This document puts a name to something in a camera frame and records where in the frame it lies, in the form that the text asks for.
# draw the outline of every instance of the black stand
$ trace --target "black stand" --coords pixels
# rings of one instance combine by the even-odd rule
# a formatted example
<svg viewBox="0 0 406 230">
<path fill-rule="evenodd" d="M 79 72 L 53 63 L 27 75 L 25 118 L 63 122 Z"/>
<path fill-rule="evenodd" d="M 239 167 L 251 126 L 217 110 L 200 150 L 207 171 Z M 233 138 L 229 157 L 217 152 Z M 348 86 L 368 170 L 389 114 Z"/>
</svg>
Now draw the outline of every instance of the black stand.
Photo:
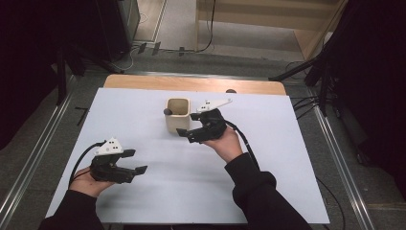
<svg viewBox="0 0 406 230">
<path fill-rule="evenodd" d="M 286 73 L 268 79 L 270 81 L 283 81 L 309 67 L 312 67 L 304 81 L 307 86 L 314 86 L 319 78 L 322 78 L 322 85 L 319 93 L 319 107 L 323 115 L 327 116 L 326 99 L 330 77 L 329 70 L 327 69 L 327 62 L 323 58 L 321 58 L 323 56 L 323 53 L 324 51 L 322 50 L 322 52 L 318 56 L 306 61 L 305 63 L 287 71 Z"/>
<path fill-rule="evenodd" d="M 118 74 L 118 72 L 100 58 L 87 52 L 83 48 L 76 44 L 67 44 L 59 47 L 57 51 L 57 102 L 56 105 L 60 105 L 65 99 L 67 94 L 66 88 L 66 69 L 65 61 L 69 65 L 74 75 L 83 76 L 85 67 L 80 59 L 80 56 L 85 57 L 98 64 L 101 68 L 105 69 L 109 73 Z"/>
<path fill-rule="evenodd" d="M 327 99 L 327 90 L 331 80 L 331 71 L 330 66 L 334 63 L 334 53 L 339 51 L 340 40 L 343 39 L 343 33 L 347 29 L 349 23 L 357 15 L 357 9 L 360 8 L 360 5 L 357 1 L 349 1 L 345 7 L 343 15 L 335 29 L 334 34 L 331 36 L 330 40 L 323 47 L 322 52 L 308 60 L 307 62 L 293 68 L 292 70 L 276 76 L 274 78 L 268 78 L 270 81 L 283 81 L 304 69 L 311 67 L 309 73 L 304 79 L 304 82 L 307 86 L 314 86 L 319 79 L 322 79 L 322 85 L 319 94 L 319 106 L 323 113 L 326 114 L 326 99 Z"/>
</svg>

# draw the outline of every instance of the white paper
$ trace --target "white paper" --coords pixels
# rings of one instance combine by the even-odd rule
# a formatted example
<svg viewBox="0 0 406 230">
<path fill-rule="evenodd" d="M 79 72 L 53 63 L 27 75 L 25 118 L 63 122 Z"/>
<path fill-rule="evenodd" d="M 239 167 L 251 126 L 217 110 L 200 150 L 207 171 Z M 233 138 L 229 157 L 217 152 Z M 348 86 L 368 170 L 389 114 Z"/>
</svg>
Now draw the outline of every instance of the white paper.
<svg viewBox="0 0 406 230">
<path fill-rule="evenodd" d="M 97 202 L 102 222 L 245 223 L 234 204 L 234 183 L 225 162 L 210 148 L 167 131 L 168 98 L 189 98 L 194 112 L 205 100 L 229 99 L 223 117 L 247 137 L 262 171 L 278 181 L 277 190 L 309 223 L 329 223 L 296 117 L 286 96 L 99 89 L 66 166 L 47 217 L 54 214 L 79 156 L 91 145 L 116 137 L 135 155 L 117 165 L 145 174 L 130 184 L 114 185 Z M 192 128 L 201 127 L 191 122 Z M 79 169 L 90 165 L 90 151 Z"/>
</svg>

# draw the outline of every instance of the beige cup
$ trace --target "beige cup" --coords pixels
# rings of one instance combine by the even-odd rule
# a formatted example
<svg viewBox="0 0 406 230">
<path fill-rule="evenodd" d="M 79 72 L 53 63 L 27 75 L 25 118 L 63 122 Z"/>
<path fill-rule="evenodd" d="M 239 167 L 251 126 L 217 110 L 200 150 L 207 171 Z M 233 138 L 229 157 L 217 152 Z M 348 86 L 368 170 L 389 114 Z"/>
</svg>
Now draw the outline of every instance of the beige cup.
<svg viewBox="0 0 406 230">
<path fill-rule="evenodd" d="M 167 109 L 172 114 L 165 115 L 169 132 L 177 133 L 177 128 L 189 130 L 191 125 L 191 101 L 185 98 L 171 98 L 167 100 Z"/>
</svg>

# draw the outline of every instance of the person's right hand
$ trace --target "person's right hand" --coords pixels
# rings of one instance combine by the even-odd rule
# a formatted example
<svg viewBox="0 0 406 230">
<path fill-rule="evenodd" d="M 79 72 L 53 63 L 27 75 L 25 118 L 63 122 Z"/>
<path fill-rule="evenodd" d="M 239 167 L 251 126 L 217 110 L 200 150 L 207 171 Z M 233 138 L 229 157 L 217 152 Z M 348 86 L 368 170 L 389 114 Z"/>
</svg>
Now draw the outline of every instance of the person's right hand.
<svg viewBox="0 0 406 230">
<path fill-rule="evenodd" d="M 239 143 L 237 133 L 227 126 L 223 135 L 219 139 L 203 142 L 217 152 L 217 154 L 227 163 L 242 154 L 241 144 Z"/>
</svg>

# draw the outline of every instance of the metal rail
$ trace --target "metal rail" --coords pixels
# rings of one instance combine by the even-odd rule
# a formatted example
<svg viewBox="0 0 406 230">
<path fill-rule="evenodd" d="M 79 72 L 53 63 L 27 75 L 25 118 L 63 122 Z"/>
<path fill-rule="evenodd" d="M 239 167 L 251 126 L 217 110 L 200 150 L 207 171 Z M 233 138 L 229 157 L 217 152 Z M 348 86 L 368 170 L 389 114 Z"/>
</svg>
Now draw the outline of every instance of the metal rail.
<svg viewBox="0 0 406 230">
<path fill-rule="evenodd" d="M 26 161 L 23 169 L 9 190 L 6 198 L 3 200 L 0 209 L 0 230 L 6 230 L 12 215 L 15 212 L 22 196 L 24 195 L 31 179 L 38 167 L 45 150 L 47 149 L 50 141 L 52 140 L 57 126 L 66 111 L 67 106 L 71 100 L 74 88 L 77 85 L 75 76 L 71 76 L 68 83 L 68 89 L 70 89 L 66 95 L 66 98 L 62 101 L 60 106 L 57 106 L 52 114 L 48 124 L 45 126 L 38 141 L 36 142 L 33 151 Z"/>
<path fill-rule="evenodd" d="M 347 191 L 352 209 L 354 210 L 354 213 L 358 219 L 359 225 L 363 230 L 374 230 L 375 227 L 372 223 L 367 205 L 365 204 L 364 199 L 362 198 L 361 193 L 359 192 L 355 181 L 352 178 L 350 169 L 347 166 L 346 160 L 343 156 L 343 152 L 341 152 L 341 149 L 337 143 L 337 140 L 328 122 L 328 118 L 323 115 L 319 107 L 316 107 L 315 112 L 320 127 L 326 137 L 326 141 L 334 163 L 337 167 L 338 173 L 343 180 L 344 188 Z"/>
</svg>

